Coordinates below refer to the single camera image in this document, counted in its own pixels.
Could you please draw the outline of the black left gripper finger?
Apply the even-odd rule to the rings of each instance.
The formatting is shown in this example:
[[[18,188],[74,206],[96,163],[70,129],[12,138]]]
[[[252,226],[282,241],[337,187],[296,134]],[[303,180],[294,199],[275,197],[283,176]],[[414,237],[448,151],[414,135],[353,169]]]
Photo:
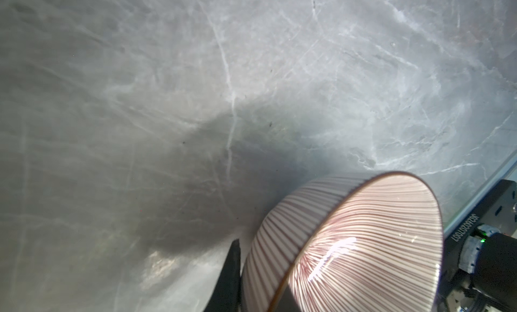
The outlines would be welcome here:
[[[241,248],[235,239],[204,312],[237,312],[240,306]]]

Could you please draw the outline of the pink striped bowl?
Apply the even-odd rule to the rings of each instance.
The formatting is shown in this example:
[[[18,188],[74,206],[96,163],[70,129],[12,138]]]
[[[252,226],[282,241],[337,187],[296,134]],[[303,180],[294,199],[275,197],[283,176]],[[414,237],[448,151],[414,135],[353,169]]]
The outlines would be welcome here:
[[[243,311],[430,311],[444,229],[429,185],[401,171],[317,178],[258,228],[242,273]]]

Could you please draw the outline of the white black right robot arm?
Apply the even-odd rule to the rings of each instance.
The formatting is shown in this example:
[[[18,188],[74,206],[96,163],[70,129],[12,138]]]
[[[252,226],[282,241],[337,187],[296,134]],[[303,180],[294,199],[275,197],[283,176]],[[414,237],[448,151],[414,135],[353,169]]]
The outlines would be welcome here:
[[[473,286],[509,311],[516,311],[516,239],[480,224],[460,252],[459,268]]]

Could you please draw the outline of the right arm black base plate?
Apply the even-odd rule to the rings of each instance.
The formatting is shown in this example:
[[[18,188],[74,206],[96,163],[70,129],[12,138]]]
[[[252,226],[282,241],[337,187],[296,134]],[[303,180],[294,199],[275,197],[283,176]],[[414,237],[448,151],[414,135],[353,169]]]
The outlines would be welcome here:
[[[502,179],[444,242],[433,311],[516,310],[516,182]]]

